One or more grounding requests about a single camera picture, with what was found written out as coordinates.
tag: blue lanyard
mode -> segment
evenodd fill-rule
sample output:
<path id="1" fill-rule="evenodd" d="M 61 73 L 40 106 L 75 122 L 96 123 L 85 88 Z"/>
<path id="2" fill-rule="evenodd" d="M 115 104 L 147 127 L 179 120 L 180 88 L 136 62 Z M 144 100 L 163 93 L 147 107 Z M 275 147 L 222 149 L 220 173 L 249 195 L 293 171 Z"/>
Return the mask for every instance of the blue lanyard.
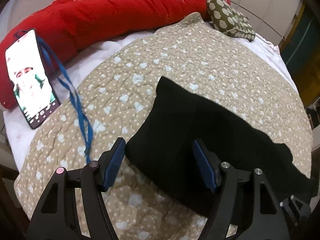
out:
<path id="1" fill-rule="evenodd" d="M 69 75 L 65 69 L 65 67 L 63 66 L 62 62 L 59 60 L 59 58 L 57 57 L 57 55 L 53 52 L 53 50 L 49 47 L 49 45 L 39 36 L 37 36 L 37 40 L 39 42 L 39 45 L 41 47 L 42 53 L 44 55 L 44 58 L 46 60 L 46 62 L 50 65 L 50 67 L 53 69 L 53 71 L 55 72 L 53 66 L 52 66 L 52 62 L 51 62 L 51 58 L 50 56 L 57 62 L 63 76 L 66 78 L 66 80 L 70 83 L 70 86 L 65 83 L 64 81 L 62 81 L 59 77 L 58 80 L 60 82 L 60 84 L 62 86 L 64 86 L 66 89 L 69 90 L 70 92 L 70 101 L 71 104 L 73 105 L 74 109 L 77 112 L 78 115 L 78 119 L 79 119 L 79 126 L 80 126 L 80 130 L 82 133 L 82 137 L 85 141 L 85 156 L 86 156 L 86 161 L 87 164 L 90 162 L 90 149 L 91 149 L 91 143 L 92 143 L 92 137 L 93 137 L 93 132 L 92 132 L 92 127 L 91 124 L 88 120 L 88 118 L 85 116 L 84 112 L 82 111 L 82 106 L 81 106 L 81 102 L 80 102 L 80 98 L 78 96 L 78 93 L 75 89 L 75 87 L 73 86 Z M 85 130 L 85 123 L 87 124 L 87 130 L 88 130 L 88 134 L 86 135 L 86 130 Z"/>

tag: polka dot pattern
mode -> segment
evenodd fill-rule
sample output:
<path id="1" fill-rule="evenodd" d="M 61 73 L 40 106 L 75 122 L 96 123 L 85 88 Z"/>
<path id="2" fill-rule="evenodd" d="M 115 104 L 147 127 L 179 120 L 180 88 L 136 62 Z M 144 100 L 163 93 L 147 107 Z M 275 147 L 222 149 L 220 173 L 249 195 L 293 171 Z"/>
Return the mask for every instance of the polka dot pattern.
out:
<path id="1" fill-rule="evenodd" d="M 199 13 L 132 42 L 80 84 L 82 106 L 94 131 L 92 160 L 117 137 L 128 141 L 135 134 L 152 108 L 161 76 L 224 106 L 274 142 L 285 143 L 294 165 L 310 176 L 311 128 L 299 95 L 247 47 L 209 28 Z M 29 218 L 58 167 L 85 165 L 84 150 L 79 121 L 67 100 L 37 131 L 14 184 Z M 103 198 L 121 240 L 197 239 L 206 221 L 159 191 L 126 158 Z M 80 190 L 76 201 L 81 230 L 89 236 Z"/>
<path id="2" fill-rule="evenodd" d="M 224 0 L 207 0 L 208 13 L 217 31 L 230 37 L 241 37 L 249 41 L 255 38 L 255 31 L 243 13 L 231 8 Z"/>

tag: person on screen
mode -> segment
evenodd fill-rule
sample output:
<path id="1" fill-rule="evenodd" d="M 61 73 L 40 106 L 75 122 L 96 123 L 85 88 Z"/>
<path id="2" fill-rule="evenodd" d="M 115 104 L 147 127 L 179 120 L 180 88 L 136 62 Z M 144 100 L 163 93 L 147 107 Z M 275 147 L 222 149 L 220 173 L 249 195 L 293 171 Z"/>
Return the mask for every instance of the person on screen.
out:
<path id="1" fill-rule="evenodd" d="M 13 91 L 28 120 L 55 100 L 48 80 L 40 79 L 32 67 L 16 68 L 13 73 Z"/>

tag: phone screen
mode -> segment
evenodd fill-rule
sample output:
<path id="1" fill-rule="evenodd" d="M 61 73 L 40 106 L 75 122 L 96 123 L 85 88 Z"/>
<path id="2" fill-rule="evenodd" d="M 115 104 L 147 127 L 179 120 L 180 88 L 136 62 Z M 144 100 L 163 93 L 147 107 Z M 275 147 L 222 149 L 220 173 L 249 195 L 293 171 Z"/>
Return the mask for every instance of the phone screen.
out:
<path id="1" fill-rule="evenodd" d="M 9 78 L 19 107 L 32 129 L 60 105 L 45 75 L 35 30 L 30 30 L 5 52 Z"/>

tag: black cloth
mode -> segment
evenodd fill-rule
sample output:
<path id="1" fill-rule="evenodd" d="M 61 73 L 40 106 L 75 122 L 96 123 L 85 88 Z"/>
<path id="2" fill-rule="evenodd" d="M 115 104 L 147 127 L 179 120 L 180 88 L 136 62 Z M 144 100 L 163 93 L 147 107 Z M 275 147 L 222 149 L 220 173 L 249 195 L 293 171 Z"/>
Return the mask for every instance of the black cloth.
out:
<path id="1" fill-rule="evenodd" d="M 224 107 L 162 77 L 153 108 L 126 145 L 126 156 L 165 193 L 208 216 L 213 203 L 192 153 L 200 138 L 209 151 L 236 169 L 265 173 L 278 200 L 295 195 L 310 203 L 311 182 L 292 164 L 285 144 Z"/>

